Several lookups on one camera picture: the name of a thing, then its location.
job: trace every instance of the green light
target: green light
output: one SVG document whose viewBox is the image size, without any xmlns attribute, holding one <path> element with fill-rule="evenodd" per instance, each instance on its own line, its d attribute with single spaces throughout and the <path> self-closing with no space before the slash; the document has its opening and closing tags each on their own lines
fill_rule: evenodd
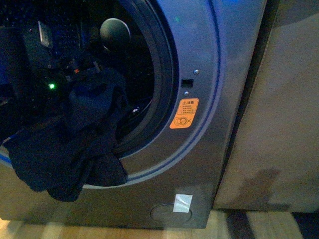
<svg viewBox="0 0 319 239">
<path fill-rule="evenodd" d="M 55 88 L 55 84 L 49 84 L 50 90 L 53 90 Z"/>
<path fill-rule="evenodd" d="M 175 17 L 175 21 L 176 21 L 177 23 L 180 23 L 180 17 L 179 17 L 179 16 L 176 16 L 176 17 Z"/>
</svg>

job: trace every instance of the warning sticker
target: warning sticker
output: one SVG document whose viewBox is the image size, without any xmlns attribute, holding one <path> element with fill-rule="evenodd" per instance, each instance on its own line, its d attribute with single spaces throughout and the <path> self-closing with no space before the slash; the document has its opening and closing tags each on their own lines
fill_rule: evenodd
<svg viewBox="0 0 319 239">
<path fill-rule="evenodd" d="M 183 99 L 179 102 L 178 110 L 176 112 L 170 128 L 188 128 L 193 123 L 197 111 L 199 99 Z"/>
</svg>

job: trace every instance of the laundry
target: laundry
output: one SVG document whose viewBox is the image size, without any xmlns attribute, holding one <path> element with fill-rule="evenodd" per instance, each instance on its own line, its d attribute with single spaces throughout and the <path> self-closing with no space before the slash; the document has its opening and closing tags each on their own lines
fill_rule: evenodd
<svg viewBox="0 0 319 239">
<path fill-rule="evenodd" d="M 47 190 L 65 202 L 77 200 L 86 183 L 124 184 L 127 174 L 113 148 L 127 105 L 125 79 L 111 68 L 74 84 L 60 114 L 43 117 L 4 144 L 17 176 L 33 191 Z"/>
</svg>

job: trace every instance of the front-loading washing machine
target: front-loading washing machine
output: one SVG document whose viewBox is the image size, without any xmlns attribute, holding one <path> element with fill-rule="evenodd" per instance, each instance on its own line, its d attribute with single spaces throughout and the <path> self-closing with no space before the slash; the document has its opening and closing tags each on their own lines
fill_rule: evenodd
<svg viewBox="0 0 319 239">
<path fill-rule="evenodd" d="M 2 147 L 0 217 L 86 226 L 204 228 L 266 1 L 62 2 L 4 4 L 0 24 L 20 27 L 34 70 L 58 67 L 52 59 L 70 47 L 90 48 L 103 65 L 105 56 L 94 48 L 101 24 L 110 18 L 126 23 L 131 42 L 123 59 L 105 64 L 125 72 L 133 107 L 118 127 L 114 149 L 128 180 L 115 187 L 85 185 L 77 201 L 59 202 L 20 181 L 10 166 L 10 152 Z M 47 9 L 50 17 L 40 17 L 36 9 Z M 72 25 L 70 19 L 78 15 Z M 41 26 L 51 28 L 53 46 L 34 33 Z"/>
</svg>

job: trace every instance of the white sticker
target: white sticker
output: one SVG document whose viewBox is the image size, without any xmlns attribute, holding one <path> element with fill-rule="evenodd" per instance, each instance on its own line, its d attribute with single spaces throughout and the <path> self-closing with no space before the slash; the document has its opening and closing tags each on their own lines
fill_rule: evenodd
<svg viewBox="0 0 319 239">
<path fill-rule="evenodd" d="M 175 213 L 188 213 L 193 195 L 176 194 L 174 209 Z"/>
</svg>

